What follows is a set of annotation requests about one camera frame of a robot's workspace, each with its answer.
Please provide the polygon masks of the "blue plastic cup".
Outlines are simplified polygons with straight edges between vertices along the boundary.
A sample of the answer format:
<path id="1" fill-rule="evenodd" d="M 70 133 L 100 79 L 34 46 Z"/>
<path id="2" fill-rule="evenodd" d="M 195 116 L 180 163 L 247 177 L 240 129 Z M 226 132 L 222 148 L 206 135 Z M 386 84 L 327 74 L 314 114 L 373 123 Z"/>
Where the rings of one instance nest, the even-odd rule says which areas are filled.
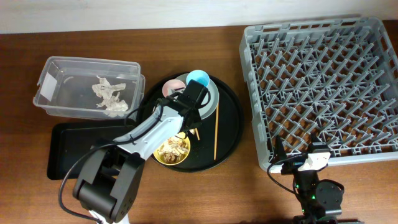
<path id="1" fill-rule="evenodd" d="M 200 84 L 202 84 L 204 87 L 207 87 L 210 83 L 210 77 L 209 75 L 203 71 L 203 70 L 193 70 L 191 71 L 186 79 L 185 82 L 188 85 L 190 81 L 196 81 Z"/>

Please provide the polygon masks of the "food scraps and rice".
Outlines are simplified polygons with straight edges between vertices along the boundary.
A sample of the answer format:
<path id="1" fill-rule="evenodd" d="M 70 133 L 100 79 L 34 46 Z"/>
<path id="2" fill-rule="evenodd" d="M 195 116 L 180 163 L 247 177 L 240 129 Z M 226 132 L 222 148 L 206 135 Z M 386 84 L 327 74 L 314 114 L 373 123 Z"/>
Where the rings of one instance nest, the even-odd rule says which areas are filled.
<path id="1" fill-rule="evenodd" d="M 175 164 L 186 158 L 189 149 L 185 140 L 170 138 L 158 148 L 157 153 L 166 164 Z"/>

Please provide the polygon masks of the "yellow bowl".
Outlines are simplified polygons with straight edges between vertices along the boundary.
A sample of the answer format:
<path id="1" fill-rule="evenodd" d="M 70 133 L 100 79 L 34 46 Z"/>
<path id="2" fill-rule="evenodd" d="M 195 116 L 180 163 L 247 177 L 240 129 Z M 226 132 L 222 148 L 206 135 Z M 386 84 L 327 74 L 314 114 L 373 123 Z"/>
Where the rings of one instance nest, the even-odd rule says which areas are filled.
<path id="1" fill-rule="evenodd" d="M 163 165 L 174 166 L 181 163 L 190 153 L 190 140 L 184 132 L 178 133 L 164 141 L 153 153 Z"/>

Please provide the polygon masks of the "white paper napkin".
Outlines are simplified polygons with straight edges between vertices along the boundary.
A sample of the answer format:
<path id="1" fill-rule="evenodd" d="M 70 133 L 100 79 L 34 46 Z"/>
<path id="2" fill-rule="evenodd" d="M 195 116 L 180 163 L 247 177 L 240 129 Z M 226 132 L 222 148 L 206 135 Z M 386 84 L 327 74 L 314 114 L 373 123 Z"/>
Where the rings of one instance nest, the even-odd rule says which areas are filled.
<path id="1" fill-rule="evenodd" d="M 120 100 L 120 91 L 126 89 L 125 83 L 120 83 L 117 85 L 111 85 L 106 78 L 101 78 L 97 76 L 99 79 L 98 84 L 94 84 L 92 86 L 92 90 L 95 95 L 102 99 L 101 103 L 97 103 L 96 106 L 106 107 L 105 110 L 108 111 L 127 111 L 129 108 L 127 103 L 124 100 Z"/>

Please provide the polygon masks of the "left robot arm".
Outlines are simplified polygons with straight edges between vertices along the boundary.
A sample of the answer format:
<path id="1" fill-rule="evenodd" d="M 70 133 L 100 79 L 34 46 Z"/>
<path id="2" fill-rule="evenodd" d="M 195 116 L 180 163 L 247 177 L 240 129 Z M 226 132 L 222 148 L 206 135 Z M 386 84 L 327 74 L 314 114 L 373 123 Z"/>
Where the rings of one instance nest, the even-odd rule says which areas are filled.
<path id="1" fill-rule="evenodd" d="M 92 213 L 91 220 L 118 223 L 127 216 L 146 160 L 169 138 L 201 125 L 198 110 L 209 94 L 207 87 L 191 80 L 183 92 L 158 99 L 140 125 L 82 157 L 73 196 Z"/>

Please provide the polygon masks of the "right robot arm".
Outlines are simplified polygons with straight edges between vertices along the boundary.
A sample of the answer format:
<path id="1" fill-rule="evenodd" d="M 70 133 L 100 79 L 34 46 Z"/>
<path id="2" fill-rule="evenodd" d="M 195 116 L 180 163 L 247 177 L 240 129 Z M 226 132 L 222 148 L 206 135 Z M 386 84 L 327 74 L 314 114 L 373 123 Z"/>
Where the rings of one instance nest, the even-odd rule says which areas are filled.
<path id="1" fill-rule="evenodd" d="M 318 173 L 328 166 L 331 156 L 328 145 L 315 134 L 310 136 L 311 143 L 305 152 L 287 156 L 283 140 L 275 138 L 276 165 L 281 165 L 282 175 L 292 175 L 290 192 L 300 202 L 302 214 L 293 217 L 293 223 L 337 223 L 342 214 L 341 203 L 345 188 L 334 180 L 319 179 Z"/>

